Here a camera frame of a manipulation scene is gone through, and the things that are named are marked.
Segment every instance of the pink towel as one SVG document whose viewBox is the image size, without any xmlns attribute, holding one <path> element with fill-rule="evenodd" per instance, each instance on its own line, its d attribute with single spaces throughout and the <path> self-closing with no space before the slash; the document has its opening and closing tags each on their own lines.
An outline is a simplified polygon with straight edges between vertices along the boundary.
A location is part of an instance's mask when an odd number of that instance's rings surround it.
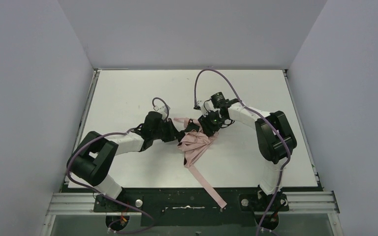
<svg viewBox="0 0 378 236">
<path fill-rule="evenodd" d="M 186 132 L 186 135 L 182 138 L 181 143 L 178 145 L 178 148 L 185 152 L 185 167 L 192 173 L 195 179 L 202 185 L 202 187 L 215 200 L 215 202 L 217 202 L 217 204 L 221 208 L 224 208 L 227 203 L 194 166 L 194 163 L 202 156 L 206 149 L 208 149 L 212 142 L 217 138 L 218 133 L 215 133 L 212 137 L 206 136 L 206 134 L 202 132 L 202 126 L 197 119 L 174 118 L 174 120 L 183 120 L 185 128 L 188 126 L 189 122 L 193 122 L 194 124 L 199 126 L 199 132 L 197 132 L 196 130 Z"/>
</svg>

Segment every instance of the glass panel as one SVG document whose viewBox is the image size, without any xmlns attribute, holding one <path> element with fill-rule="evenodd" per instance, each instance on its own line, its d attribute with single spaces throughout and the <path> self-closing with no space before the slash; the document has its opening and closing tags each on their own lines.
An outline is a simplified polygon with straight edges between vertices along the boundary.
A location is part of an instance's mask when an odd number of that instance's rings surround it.
<svg viewBox="0 0 378 236">
<path fill-rule="evenodd" d="M 333 236 L 327 214 L 281 214 L 279 226 L 275 229 L 280 236 Z M 132 216 L 125 230 L 139 229 L 140 216 Z M 59 215 L 54 222 L 52 236 L 106 236 L 105 216 L 103 215 Z M 137 235 L 144 236 L 254 236 L 255 227 L 222 225 L 210 227 L 169 226 L 154 227 Z"/>
</svg>

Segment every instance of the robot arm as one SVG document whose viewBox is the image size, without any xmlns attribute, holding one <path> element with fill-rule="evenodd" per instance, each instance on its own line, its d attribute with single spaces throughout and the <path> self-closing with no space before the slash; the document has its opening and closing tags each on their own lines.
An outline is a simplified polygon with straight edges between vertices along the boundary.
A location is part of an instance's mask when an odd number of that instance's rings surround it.
<svg viewBox="0 0 378 236">
<path fill-rule="evenodd" d="M 85 180 L 99 192 L 119 200 L 123 188 L 108 175 L 115 156 L 133 151 L 144 151 L 154 140 L 170 142 L 181 139 L 183 132 L 178 132 L 171 119 L 164 120 L 166 108 L 155 107 L 156 112 L 149 112 L 144 123 L 131 129 L 126 135 L 103 138 L 91 144 L 78 154 L 71 166 L 71 171 Z M 91 140 L 101 136 L 95 131 L 89 132 L 79 144 L 77 150 Z"/>
<path fill-rule="evenodd" d="M 270 126 L 257 114 L 248 111 L 237 99 L 225 99 L 222 92 L 212 95 L 208 101 L 199 101 L 197 104 L 203 114 L 199 118 L 200 123 L 208 136 L 218 131 L 227 120 L 239 121 L 256 130 L 260 153 L 267 160 L 259 186 L 266 195 L 274 193 L 281 166 L 286 161 L 282 159 L 287 157 L 287 153 Z M 258 111 L 278 130 L 292 153 L 297 142 L 285 114 L 281 111 L 270 113 L 252 107 L 250 109 Z"/>
</svg>

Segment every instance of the white wall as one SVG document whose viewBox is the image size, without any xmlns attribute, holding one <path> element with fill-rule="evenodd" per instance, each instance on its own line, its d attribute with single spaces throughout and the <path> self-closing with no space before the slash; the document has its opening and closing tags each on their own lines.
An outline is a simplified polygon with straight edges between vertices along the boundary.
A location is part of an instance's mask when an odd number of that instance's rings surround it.
<svg viewBox="0 0 378 236">
<path fill-rule="evenodd" d="M 56 0 L 0 0 L 0 236 L 39 234 L 91 78 Z"/>
<path fill-rule="evenodd" d="M 378 1 L 329 0 L 288 77 L 345 235 L 378 235 Z"/>
<path fill-rule="evenodd" d="M 59 0 L 95 68 L 292 63 L 326 0 Z"/>
</svg>

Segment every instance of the white tabletop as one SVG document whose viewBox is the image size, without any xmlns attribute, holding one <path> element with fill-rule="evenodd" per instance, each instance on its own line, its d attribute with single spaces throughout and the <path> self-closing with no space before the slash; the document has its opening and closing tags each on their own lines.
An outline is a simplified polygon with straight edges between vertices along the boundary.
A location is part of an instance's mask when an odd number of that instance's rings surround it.
<svg viewBox="0 0 378 236">
<path fill-rule="evenodd" d="M 100 134 L 125 132 L 144 122 L 152 111 L 153 97 L 171 107 L 171 118 L 198 118 L 193 109 L 193 86 L 199 70 L 102 70 L 96 84 L 82 138 L 90 131 Z M 241 99 L 260 110 L 283 111 L 298 146 L 284 171 L 286 187 L 317 186 L 299 122 L 281 70 L 221 70 Z M 206 100 L 222 91 L 235 98 L 228 84 L 214 72 L 204 72 L 198 81 L 197 99 Z M 175 123 L 178 130 L 183 129 Z M 184 154 L 177 141 L 160 140 L 144 152 L 116 156 L 109 175 L 127 187 L 201 187 L 183 166 Z M 213 187 L 256 187 L 266 160 L 258 150 L 255 130 L 235 123 L 219 131 L 218 138 L 195 163 Z M 72 182 L 69 187 L 80 187 Z"/>
</svg>

